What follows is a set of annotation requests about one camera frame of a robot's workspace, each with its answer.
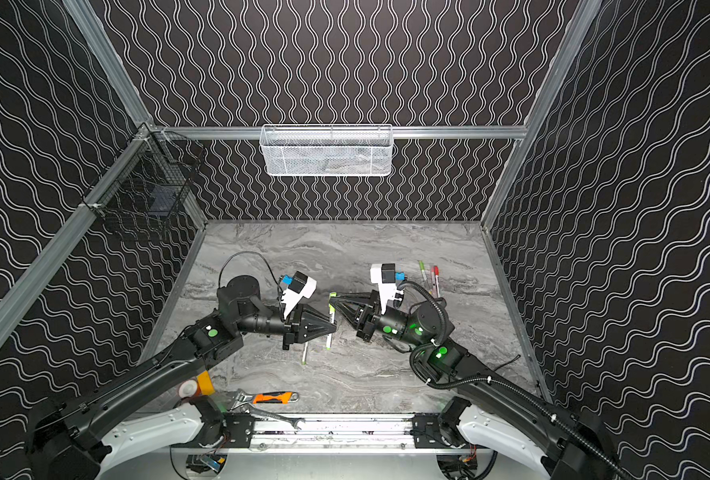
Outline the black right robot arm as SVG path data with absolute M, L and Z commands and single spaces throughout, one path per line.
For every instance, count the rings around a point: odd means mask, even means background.
M 329 304 L 359 338 L 381 334 L 410 346 L 409 366 L 427 387 L 456 391 L 439 417 L 448 445 L 486 447 L 545 479 L 629 478 L 597 415 L 559 407 L 504 378 L 452 338 L 443 300 L 412 281 L 400 286 L 422 302 L 404 312 L 373 290 L 337 294 Z

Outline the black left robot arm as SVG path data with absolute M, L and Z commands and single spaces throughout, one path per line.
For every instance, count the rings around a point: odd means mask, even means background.
M 218 306 L 187 326 L 161 352 L 79 398 L 46 399 L 29 414 L 25 455 L 36 479 L 95 479 L 112 468 L 169 445 L 224 440 L 224 415 L 212 400 L 133 419 L 167 390 L 211 369 L 244 345 L 247 333 L 278 335 L 283 347 L 335 332 L 328 314 L 304 304 L 316 288 L 297 274 L 283 280 L 280 305 L 261 300 L 250 275 L 217 290 Z

